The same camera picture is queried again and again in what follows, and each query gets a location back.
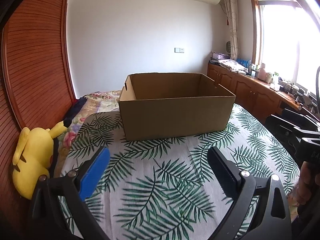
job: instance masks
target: plush toy ear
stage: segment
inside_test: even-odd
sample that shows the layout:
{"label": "plush toy ear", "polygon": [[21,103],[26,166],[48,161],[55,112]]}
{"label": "plush toy ear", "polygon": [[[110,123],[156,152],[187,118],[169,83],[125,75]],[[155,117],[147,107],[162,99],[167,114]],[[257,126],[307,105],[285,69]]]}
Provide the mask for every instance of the plush toy ear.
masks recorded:
{"label": "plush toy ear", "polygon": [[63,121],[58,122],[50,131],[49,134],[51,136],[51,138],[56,138],[58,137],[60,134],[62,134],[63,132],[65,132],[67,130],[66,127],[63,126]]}
{"label": "plush toy ear", "polygon": [[25,127],[22,129],[22,131],[19,135],[19,140],[18,140],[16,150],[15,150],[13,158],[12,158],[13,165],[17,165],[18,161],[20,160],[23,149],[26,146],[26,143],[28,141],[29,133],[30,133],[30,129],[28,127]]}

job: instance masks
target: blue gripper pad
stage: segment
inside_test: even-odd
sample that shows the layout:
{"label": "blue gripper pad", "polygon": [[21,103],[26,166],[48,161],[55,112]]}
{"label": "blue gripper pad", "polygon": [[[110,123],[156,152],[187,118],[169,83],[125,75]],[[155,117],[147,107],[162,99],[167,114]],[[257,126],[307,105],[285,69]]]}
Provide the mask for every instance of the blue gripper pad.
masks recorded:
{"label": "blue gripper pad", "polygon": [[79,195],[82,201],[91,197],[110,161],[108,148],[103,148],[80,181]]}

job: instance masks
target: silver bolt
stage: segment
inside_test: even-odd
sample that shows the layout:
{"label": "silver bolt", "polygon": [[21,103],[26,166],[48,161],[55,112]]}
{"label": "silver bolt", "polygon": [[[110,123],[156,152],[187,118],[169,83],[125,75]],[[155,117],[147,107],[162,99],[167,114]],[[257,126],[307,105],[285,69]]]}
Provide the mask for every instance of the silver bolt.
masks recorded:
{"label": "silver bolt", "polygon": [[242,175],[243,177],[249,177],[249,176],[250,176],[250,172],[248,172],[248,171],[241,171],[241,175]]}
{"label": "silver bolt", "polygon": [[272,178],[273,180],[279,180],[279,176],[278,176],[277,174],[272,174],[272,175],[271,175],[271,178]]}
{"label": "silver bolt", "polygon": [[45,181],[47,179],[47,176],[46,175],[41,175],[39,177],[39,181]]}
{"label": "silver bolt", "polygon": [[69,177],[74,177],[74,176],[76,176],[76,175],[77,175],[77,172],[74,171],[74,170],[68,172],[68,176],[69,176]]}

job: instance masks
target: wooden wardrobe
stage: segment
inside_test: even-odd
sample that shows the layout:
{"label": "wooden wardrobe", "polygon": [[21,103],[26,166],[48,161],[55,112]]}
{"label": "wooden wardrobe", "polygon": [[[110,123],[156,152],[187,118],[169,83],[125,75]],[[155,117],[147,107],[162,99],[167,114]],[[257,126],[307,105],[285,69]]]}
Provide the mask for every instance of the wooden wardrobe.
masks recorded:
{"label": "wooden wardrobe", "polygon": [[67,0],[23,0],[2,30],[0,223],[10,224],[21,236],[29,203],[12,183],[12,156],[19,133],[23,127],[52,128],[75,99],[66,12]]}

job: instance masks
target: window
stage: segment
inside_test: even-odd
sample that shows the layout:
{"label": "window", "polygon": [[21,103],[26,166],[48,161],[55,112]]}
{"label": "window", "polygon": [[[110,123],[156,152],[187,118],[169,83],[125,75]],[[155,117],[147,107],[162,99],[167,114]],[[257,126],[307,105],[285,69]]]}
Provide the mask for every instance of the window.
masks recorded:
{"label": "window", "polygon": [[320,32],[295,0],[252,0],[253,62],[267,72],[316,93]]}

